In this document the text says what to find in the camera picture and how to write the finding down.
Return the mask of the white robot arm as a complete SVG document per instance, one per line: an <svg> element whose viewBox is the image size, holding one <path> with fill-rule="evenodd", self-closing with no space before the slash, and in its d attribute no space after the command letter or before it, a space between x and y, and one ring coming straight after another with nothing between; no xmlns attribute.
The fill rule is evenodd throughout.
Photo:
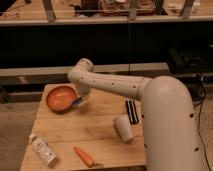
<svg viewBox="0 0 213 171"><path fill-rule="evenodd" d="M81 95L92 88L138 100L147 171L210 171L191 95L171 76L155 78L99 74L82 58L68 72Z"/></svg>

